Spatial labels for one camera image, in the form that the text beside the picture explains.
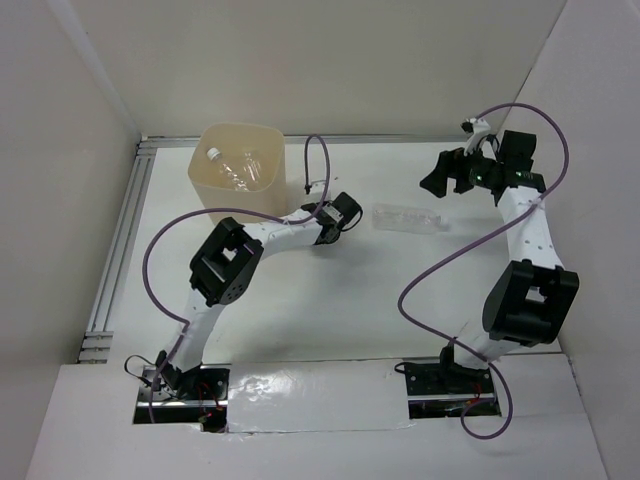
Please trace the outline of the clear capless bottle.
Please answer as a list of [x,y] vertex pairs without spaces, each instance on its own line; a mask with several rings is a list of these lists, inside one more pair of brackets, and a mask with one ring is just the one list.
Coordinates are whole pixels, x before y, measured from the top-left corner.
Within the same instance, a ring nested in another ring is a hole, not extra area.
[[372,224],[379,230],[420,235],[447,229],[443,218],[432,210],[385,203],[373,205]]

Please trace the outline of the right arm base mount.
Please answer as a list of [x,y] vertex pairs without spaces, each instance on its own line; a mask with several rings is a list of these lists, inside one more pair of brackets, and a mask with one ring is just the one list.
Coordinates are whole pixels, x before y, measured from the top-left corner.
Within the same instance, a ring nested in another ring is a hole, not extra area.
[[473,404],[468,416],[500,416],[501,409],[488,370],[479,376],[447,376],[435,360],[401,361],[394,371],[405,381],[409,418],[459,418]]

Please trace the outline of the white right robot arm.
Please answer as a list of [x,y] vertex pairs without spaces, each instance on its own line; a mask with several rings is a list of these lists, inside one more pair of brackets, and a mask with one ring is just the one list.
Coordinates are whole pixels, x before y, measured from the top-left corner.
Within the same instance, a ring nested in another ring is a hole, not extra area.
[[441,152],[420,186],[438,198],[450,181],[458,194],[488,190],[508,228],[509,262],[485,300],[481,325],[441,350],[436,379],[448,392],[483,377],[489,363],[513,350],[553,343],[579,289],[577,273],[552,243],[541,197],[546,184],[532,169],[536,136],[506,131],[497,138],[486,127],[463,127],[466,144]]

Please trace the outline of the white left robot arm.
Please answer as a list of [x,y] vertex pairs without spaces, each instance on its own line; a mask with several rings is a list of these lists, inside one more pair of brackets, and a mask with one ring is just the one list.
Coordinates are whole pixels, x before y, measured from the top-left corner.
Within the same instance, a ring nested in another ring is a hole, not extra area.
[[225,307],[248,290],[262,260],[289,250],[335,243],[362,218],[362,207],[342,192],[284,217],[243,224],[221,219],[189,263],[190,294],[173,343],[155,361],[163,389],[176,399],[196,390],[204,347]]

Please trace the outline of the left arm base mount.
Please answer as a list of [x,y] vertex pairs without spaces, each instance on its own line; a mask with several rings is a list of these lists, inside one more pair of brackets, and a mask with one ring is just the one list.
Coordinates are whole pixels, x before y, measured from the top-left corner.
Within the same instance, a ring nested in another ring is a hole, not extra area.
[[196,424],[203,432],[224,433],[227,430],[227,405],[230,369],[204,366],[188,393],[174,393],[161,380],[151,392],[141,383],[136,396],[134,424],[151,424],[149,400],[156,424]]

